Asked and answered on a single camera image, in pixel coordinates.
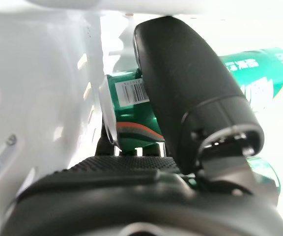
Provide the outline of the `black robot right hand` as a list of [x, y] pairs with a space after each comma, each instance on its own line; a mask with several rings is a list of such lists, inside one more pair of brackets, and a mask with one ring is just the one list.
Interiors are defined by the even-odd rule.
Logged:
[[283, 236], [272, 179], [248, 163], [264, 132], [204, 39], [165, 16], [133, 34], [168, 157], [94, 156], [17, 198], [1, 236]]

